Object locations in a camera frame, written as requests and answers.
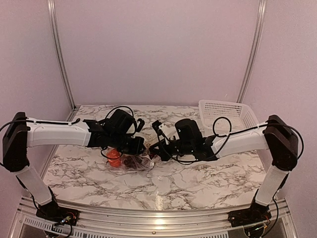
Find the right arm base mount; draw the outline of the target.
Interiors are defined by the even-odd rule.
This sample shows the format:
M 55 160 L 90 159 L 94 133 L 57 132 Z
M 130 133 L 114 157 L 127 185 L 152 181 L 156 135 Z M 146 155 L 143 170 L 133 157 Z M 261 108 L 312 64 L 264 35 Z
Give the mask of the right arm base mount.
M 228 221 L 232 227 L 245 226 L 272 218 L 269 210 L 254 210 L 251 208 L 235 210 L 228 213 Z

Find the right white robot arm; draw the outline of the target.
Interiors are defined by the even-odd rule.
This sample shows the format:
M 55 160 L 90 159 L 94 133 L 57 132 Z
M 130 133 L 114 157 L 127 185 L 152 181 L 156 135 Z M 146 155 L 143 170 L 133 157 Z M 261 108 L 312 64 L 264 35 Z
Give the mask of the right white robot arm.
M 182 119 L 173 128 L 156 120 L 151 127 L 158 141 L 149 147 L 149 152 L 162 161 L 174 160 L 189 165 L 233 155 L 256 153 L 260 159 L 270 155 L 272 162 L 263 182 L 246 202 L 250 207 L 245 209 L 245 217 L 250 222 L 256 222 L 268 211 L 269 204 L 283 188 L 304 151 L 301 134 L 277 115 L 241 131 L 229 131 L 224 135 L 214 133 L 208 137 L 202 135 L 196 121 L 191 119 Z

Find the clear zip top bag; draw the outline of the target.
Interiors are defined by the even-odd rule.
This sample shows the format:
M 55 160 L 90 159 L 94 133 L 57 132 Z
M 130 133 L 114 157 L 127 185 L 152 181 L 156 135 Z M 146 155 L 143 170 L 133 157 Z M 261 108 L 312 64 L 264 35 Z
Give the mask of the clear zip top bag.
M 149 171 L 154 168 L 154 161 L 148 154 L 126 155 L 114 148 L 102 148 L 101 155 L 107 164 L 115 169 L 126 171 Z

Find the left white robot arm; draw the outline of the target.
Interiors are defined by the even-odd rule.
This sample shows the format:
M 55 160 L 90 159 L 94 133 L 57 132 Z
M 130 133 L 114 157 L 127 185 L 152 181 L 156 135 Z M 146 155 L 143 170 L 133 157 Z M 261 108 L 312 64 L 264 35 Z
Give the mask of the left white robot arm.
M 59 220 L 68 209 L 61 207 L 49 186 L 33 168 L 28 151 L 37 147 L 61 145 L 86 148 L 112 148 L 120 155 L 140 155 L 145 151 L 144 139 L 137 136 L 144 126 L 143 119 L 121 108 L 102 120 L 76 119 L 73 121 L 42 120 L 17 112 L 14 118 L 0 129 L 2 138 L 2 162 L 37 202 L 39 216 Z

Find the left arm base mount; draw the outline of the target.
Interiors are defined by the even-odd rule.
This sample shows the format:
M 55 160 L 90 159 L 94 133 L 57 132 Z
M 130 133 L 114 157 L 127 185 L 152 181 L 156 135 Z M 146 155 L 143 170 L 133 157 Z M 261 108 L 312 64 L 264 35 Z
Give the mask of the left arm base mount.
M 67 222 L 67 224 L 71 224 L 72 226 L 75 226 L 77 223 L 77 219 L 79 216 L 79 211 L 72 208 L 66 208 L 66 207 L 60 207 L 60 206 L 41 206 L 37 212 L 36 216 L 53 221 L 55 223 L 61 222 L 66 217 L 70 217 L 70 220 Z

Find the purple fake grapes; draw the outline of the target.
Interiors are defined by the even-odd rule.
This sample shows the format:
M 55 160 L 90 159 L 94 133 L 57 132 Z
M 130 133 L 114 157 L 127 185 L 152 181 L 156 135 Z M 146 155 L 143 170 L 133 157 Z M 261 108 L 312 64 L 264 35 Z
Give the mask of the purple fake grapes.
M 126 156 L 123 159 L 126 169 L 134 171 L 143 171 L 149 169 L 149 160 L 144 156 Z

